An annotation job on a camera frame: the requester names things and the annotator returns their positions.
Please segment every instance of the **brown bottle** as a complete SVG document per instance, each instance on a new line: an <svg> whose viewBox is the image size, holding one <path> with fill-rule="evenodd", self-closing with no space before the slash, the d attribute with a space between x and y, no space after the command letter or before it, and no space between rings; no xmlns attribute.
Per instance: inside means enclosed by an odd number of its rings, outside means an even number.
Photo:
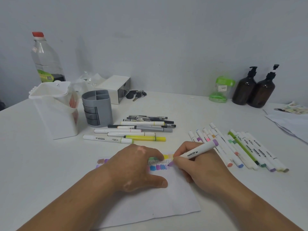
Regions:
<svg viewBox="0 0 308 231"><path fill-rule="evenodd" d="M253 79L256 75L257 66L251 66L251 71L248 72L248 76L246 78L241 79L238 82L236 90L232 97L232 102L238 105L245 105L251 94L254 86L257 84Z"/></svg>
<svg viewBox="0 0 308 231"><path fill-rule="evenodd" d="M278 64L275 64L273 71L268 73L264 80L257 83L248 99L247 104L255 108L262 108L265 105L275 89L275 84L272 80L276 76L275 70L278 66Z"/></svg>

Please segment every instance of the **pile of pens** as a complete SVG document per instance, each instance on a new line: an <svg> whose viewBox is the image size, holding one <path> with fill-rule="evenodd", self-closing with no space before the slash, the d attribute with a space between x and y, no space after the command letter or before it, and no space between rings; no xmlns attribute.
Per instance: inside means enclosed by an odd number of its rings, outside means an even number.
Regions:
<svg viewBox="0 0 308 231"><path fill-rule="evenodd" d="M107 136L84 135L85 140L96 140L113 143L133 143L134 140L166 141L166 137L156 136L156 132L173 132L176 127L174 121L166 120L168 117L129 115L120 125L108 125L96 128L94 133L107 134Z"/></svg>
<svg viewBox="0 0 308 231"><path fill-rule="evenodd" d="M214 148L227 167L235 164L238 168L244 165L248 169L258 170L259 167L267 168L270 172L288 172L289 169L281 161L264 147L249 132L235 132L229 130L228 134L222 134L211 122L211 129L203 128L195 133L188 134L194 142L209 142L216 139L218 146Z"/></svg>

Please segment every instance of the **purple marker cap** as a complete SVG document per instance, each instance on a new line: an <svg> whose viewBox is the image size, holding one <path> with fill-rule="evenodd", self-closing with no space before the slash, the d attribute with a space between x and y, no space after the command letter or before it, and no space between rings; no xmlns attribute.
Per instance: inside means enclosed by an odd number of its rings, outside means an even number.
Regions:
<svg viewBox="0 0 308 231"><path fill-rule="evenodd" d="M171 161L171 162L168 164L168 166L172 166L172 165L174 165L174 162L173 162L173 161Z"/></svg>
<svg viewBox="0 0 308 231"><path fill-rule="evenodd" d="M215 143L216 146L219 145L218 142L217 142L217 140L213 140L213 142Z"/></svg>

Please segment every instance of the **water bottle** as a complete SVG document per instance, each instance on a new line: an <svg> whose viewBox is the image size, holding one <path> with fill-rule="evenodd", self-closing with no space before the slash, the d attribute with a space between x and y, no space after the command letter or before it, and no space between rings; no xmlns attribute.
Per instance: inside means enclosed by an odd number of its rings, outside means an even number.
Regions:
<svg viewBox="0 0 308 231"><path fill-rule="evenodd" d="M35 44L31 51L42 82L66 81L58 54L47 43L43 32L32 32Z"/></svg>

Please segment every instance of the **desk organizer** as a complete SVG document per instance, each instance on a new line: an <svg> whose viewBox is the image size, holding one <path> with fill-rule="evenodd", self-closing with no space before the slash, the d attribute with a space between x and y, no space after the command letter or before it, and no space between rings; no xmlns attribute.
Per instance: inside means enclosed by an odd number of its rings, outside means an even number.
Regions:
<svg viewBox="0 0 308 231"><path fill-rule="evenodd" d="M111 101L107 90L88 91L81 98L89 126L99 128L113 124Z"/></svg>

